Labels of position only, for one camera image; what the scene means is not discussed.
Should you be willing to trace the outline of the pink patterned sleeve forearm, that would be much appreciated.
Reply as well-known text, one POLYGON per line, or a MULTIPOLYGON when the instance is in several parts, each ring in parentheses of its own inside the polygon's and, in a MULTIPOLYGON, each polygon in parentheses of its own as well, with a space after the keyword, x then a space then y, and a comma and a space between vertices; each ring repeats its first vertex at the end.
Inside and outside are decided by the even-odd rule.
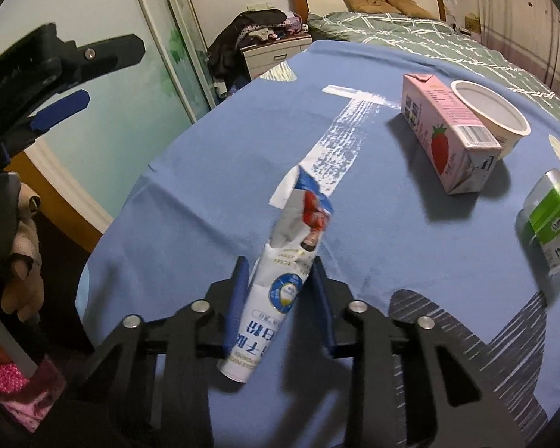
POLYGON ((0 405, 28 432, 37 430, 65 387, 65 377, 49 357, 31 377, 26 377, 0 353, 0 405))

